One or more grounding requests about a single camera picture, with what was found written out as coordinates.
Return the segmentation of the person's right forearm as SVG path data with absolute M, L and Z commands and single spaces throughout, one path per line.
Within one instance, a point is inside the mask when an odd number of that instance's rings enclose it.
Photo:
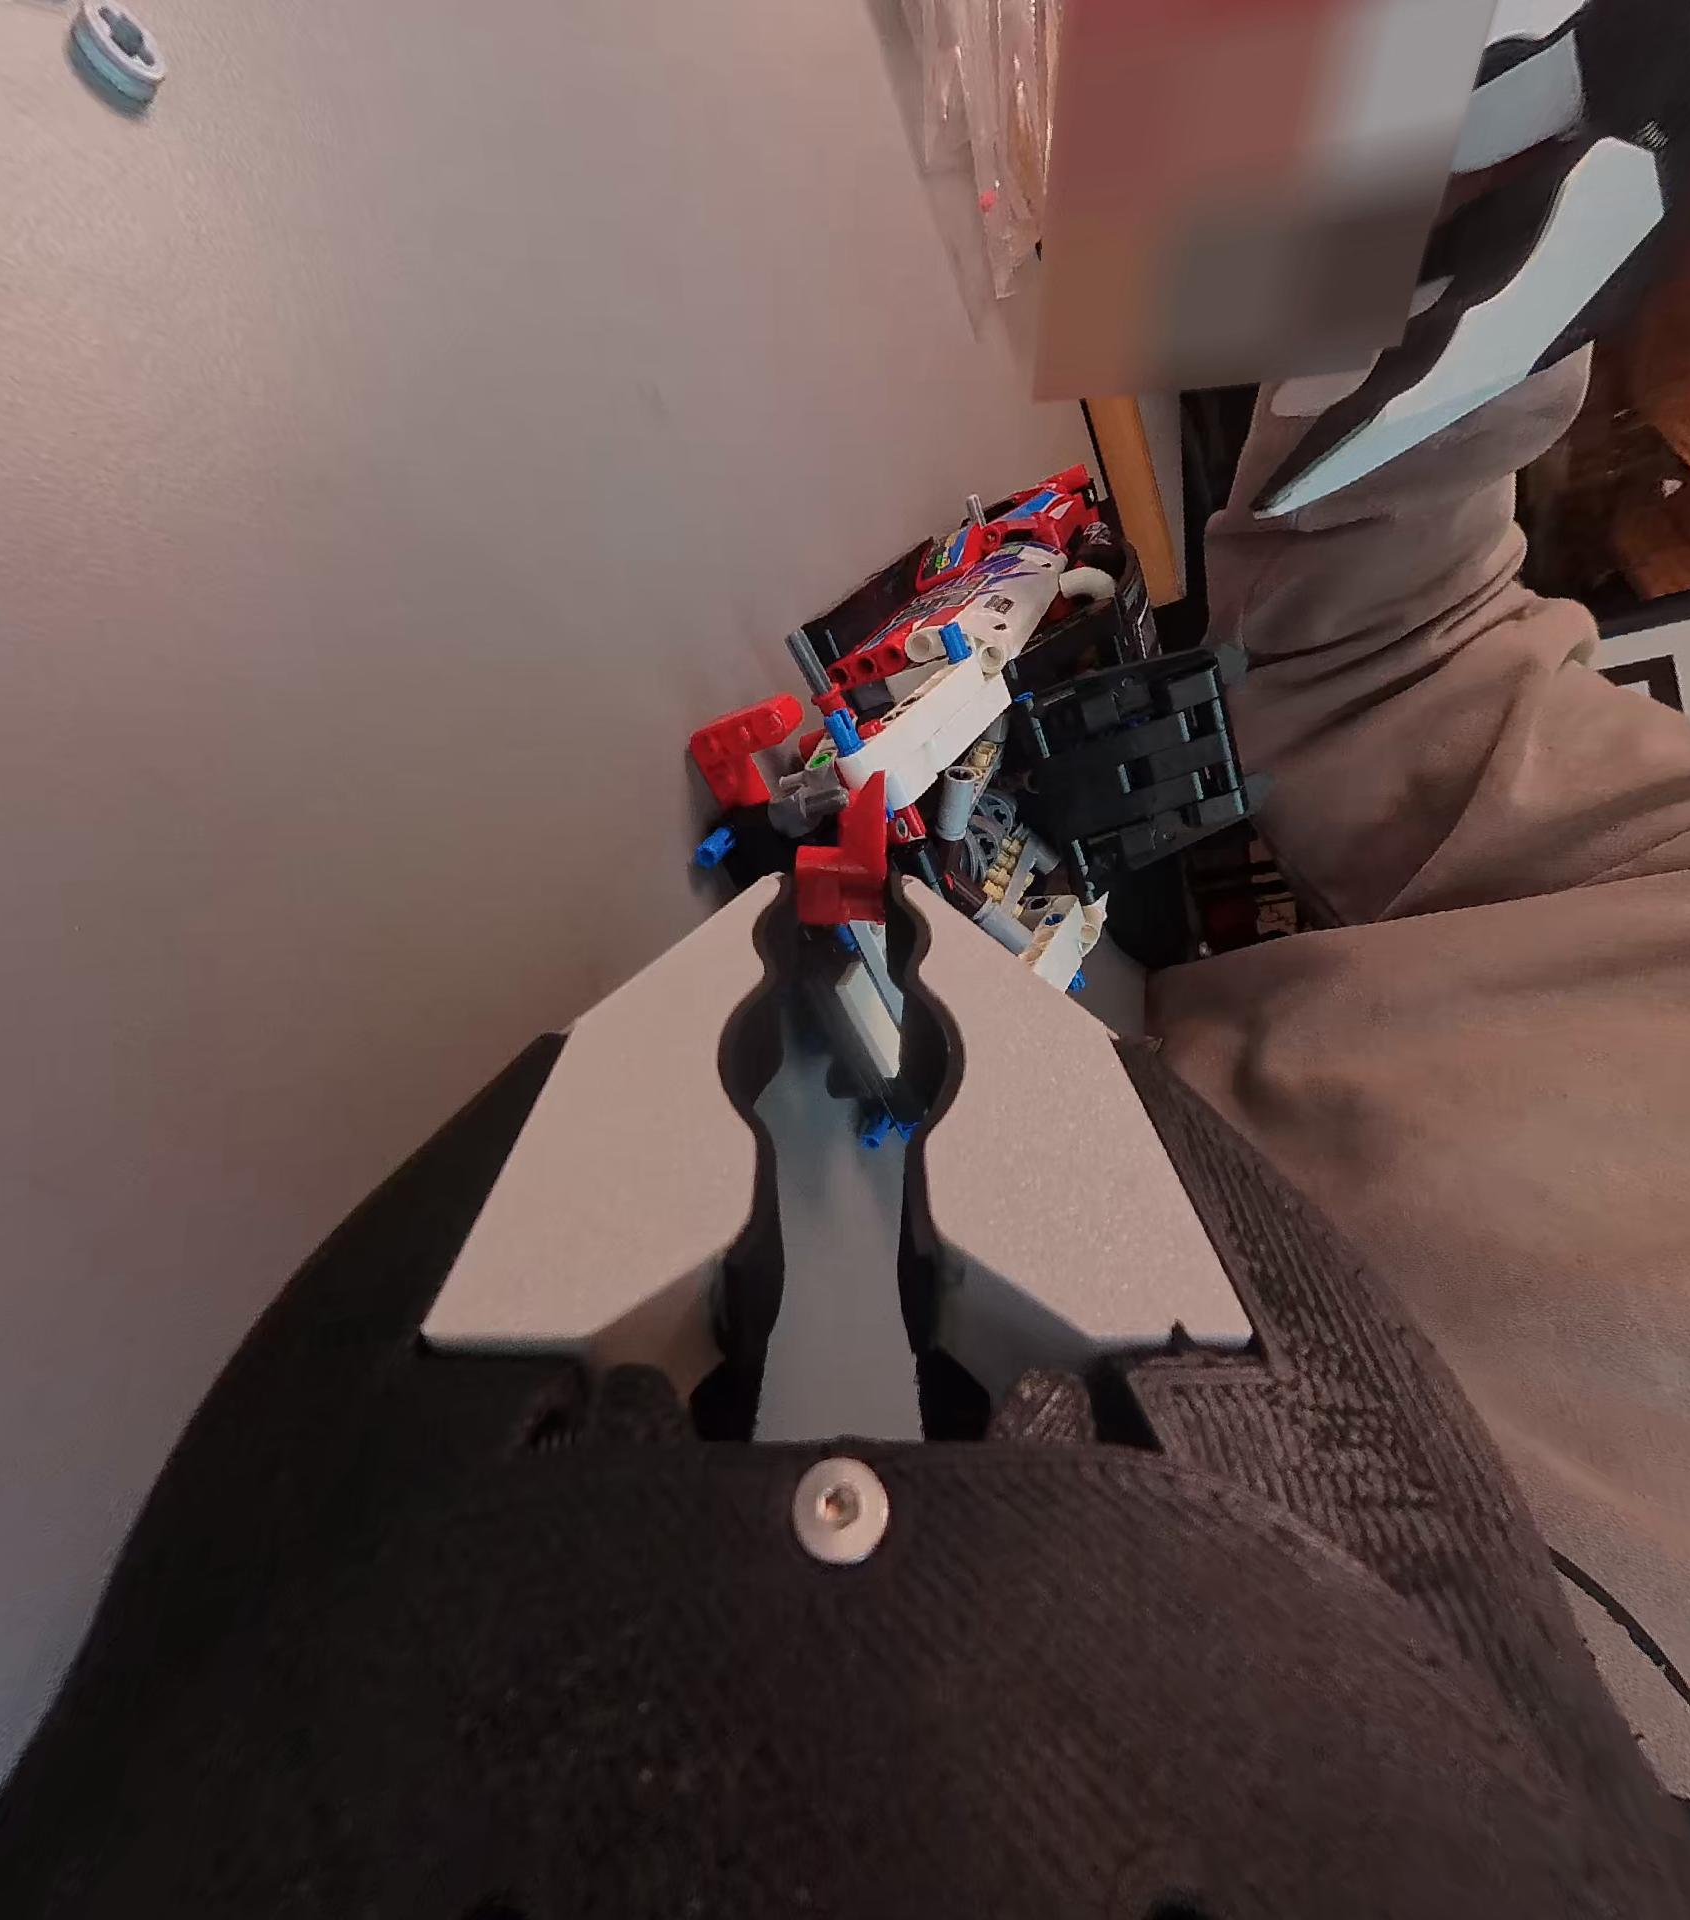
M 1296 449 L 1262 402 L 1204 555 L 1214 639 L 1243 657 L 1230 717 L 1268 781 L 1262 832 L 1326 924 L 1385 919 L 1473 803 L 1516 673 L 1560 612 L 1521 585 L 1516 478 L 1567 432 L 1590 351 L 1511 386 L 1427 442 L 1281 516 L 1243 484 Z

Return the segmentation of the grey wheel hub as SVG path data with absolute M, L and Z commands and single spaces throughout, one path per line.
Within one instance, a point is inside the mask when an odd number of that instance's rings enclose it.
M 144 117 L 159 97 L 163 51 L 128 3 L 77 3 L 68 18 L 68 54 L 86 81 L 128 117 Z

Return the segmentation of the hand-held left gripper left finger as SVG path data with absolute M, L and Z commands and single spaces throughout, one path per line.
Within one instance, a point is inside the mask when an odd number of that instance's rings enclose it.
M 450 1359 L 663 1377 L 757 1435 L 785 1282 L 761 1095 L 784 1063 L 792 881 L 761 876 L 569 1022 L 420 1325 Z

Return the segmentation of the toy brick race car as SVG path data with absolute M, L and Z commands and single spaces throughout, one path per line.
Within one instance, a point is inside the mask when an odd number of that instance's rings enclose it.
M 886 881 L 914 879 L 1042 982 L 1077 995 L 1102 934 L 1159 971 L 1208 951 L 1193 876 L 1268 782 L 1241 765 L 1243 654 L 1159 627 L 1143 568 L 1083 467 L 986 502 L 785 639 L 799 690 L 699 725 L 713 806 L 692 864 L 734 891 L 837 842 L 883 774 Z M 810 926 L 837 959 L 804 993 L 828 1091 L 861 1147 L 908 1140 L 904 995 L 888 930 Z

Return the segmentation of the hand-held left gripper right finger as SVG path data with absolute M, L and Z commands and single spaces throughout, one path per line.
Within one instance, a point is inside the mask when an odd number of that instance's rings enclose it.
M 1116 1035 L 928 888 L 886 920 L 901 993 L 897 1303 L 926 1437 L 980 1437 L 1025 1375 L 1250 1359 L 1255 1332 Z

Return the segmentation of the pile of clear plastic bags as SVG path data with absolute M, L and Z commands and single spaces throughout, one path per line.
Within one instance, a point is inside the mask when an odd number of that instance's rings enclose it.
M 1061 28 L 1057 3 L 867 3 L 911 173 L 976 338 L 1025 364 Z

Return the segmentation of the red connector brick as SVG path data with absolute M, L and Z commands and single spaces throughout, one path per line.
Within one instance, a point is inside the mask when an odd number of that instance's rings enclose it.
M 888 846 L 873 835 L 863 846 L 804 844 L 792 864 L 794 919 L 810 929 L 855 922 L 883 924 L 888 915 Z

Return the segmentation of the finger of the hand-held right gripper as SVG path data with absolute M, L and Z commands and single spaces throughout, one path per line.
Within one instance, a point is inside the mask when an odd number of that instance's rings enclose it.
M 1485 173 L 1577 128 L 1584 112 L 1581 10 L 1581 3 L 1494 7 L 1456 139 L 1456 173 Z
M 1384 469 L 1552 364 L 1666 216 L 1656 158 L 1603 136 L 1557 175 L 1467 206 L 1461 262 L 1349 394 L 1312 422 L 1254 496 L 1292 516 Z

